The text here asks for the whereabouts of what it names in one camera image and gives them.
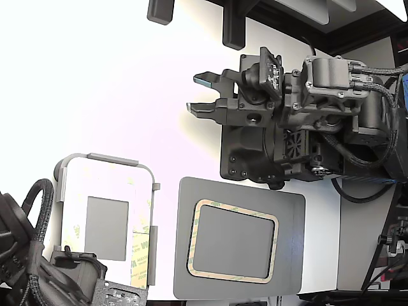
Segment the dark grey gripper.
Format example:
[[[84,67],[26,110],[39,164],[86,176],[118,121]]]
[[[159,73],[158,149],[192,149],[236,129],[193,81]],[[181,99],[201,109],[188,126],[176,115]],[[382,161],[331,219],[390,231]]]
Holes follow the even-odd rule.
[[[47,261],[43,248],[29,248],[28,304],[90,305],[97,280],[104,278],[107,267],[95,254],[71,252],[68,246]]]
[[[362,95],[331,85],[343,67],[342,59],[309,57],[286,72],[278,56],[243,56],[239,71],[223,71],[221,176],[313,182],[343,174],[344,159],[325,136],[340,136],[363,104]]]

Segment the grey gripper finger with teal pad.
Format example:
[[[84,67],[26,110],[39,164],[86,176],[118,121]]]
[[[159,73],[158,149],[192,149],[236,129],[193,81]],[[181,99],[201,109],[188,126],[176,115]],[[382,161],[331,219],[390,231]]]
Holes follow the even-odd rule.
[[[220,112],[217,109],[219,99],[212,103],[187,103],[187,111],[198,119],[210,119],[220,124]]]
[[[213,89],[218,93],[222,92],[222,75],[218,75],[216,73],[206,71],[204,73],[198,73],[193,76],[194,83],[198,85],[202,85],[204,87]]]

